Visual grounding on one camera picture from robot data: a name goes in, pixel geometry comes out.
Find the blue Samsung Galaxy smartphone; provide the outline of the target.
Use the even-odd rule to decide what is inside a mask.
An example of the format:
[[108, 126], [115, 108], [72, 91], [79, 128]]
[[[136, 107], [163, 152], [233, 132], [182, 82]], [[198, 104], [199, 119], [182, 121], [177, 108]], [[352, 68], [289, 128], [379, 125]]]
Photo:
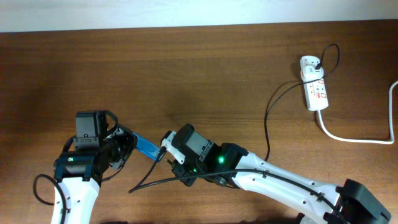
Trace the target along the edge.
[[160, 153], [160, 147], [135, 132], [133, 134], [137, 137], [136, 149], [155, 161]]

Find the white power strip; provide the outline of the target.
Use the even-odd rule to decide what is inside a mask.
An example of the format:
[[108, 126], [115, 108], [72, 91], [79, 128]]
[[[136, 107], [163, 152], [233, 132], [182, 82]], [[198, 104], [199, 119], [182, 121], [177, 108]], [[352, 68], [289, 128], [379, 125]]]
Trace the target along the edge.
[[[319, 58], [311, 55], [303, 56], [300, 59], [300, 63], [304, 60], [315, 60], [320, 63]], [[303, 87], [305, 92], [307, 109], [309, 111], [320, 111], [328, 107], [328, 98], [323, 77], [314, 81], [304, 82]]]

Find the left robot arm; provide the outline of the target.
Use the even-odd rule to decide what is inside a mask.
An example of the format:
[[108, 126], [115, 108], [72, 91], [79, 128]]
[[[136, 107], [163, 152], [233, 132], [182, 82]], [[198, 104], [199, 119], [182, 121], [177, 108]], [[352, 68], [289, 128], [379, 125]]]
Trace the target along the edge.
[[108, 168], [120, 172], [137, 137], [109, 110], [79, 111], [76, 134], [68, 139], [53, 169], [55, 204], [52, 223], [89, 223]]

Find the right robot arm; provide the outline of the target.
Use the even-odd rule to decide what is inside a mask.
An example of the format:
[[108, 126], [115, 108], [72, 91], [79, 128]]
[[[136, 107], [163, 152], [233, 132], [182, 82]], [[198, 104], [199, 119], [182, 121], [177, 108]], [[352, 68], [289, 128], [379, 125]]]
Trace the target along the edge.
[[261, 159], [233, 143], [217, 145], [191, 124], [161, 142], [174, 156], [172, 171], [188, 187], [197, 178], [270, 197], [301, 214], [301, 223], [389, 223], [392, 215], [361, 183], [338, 186], [308, 179]]

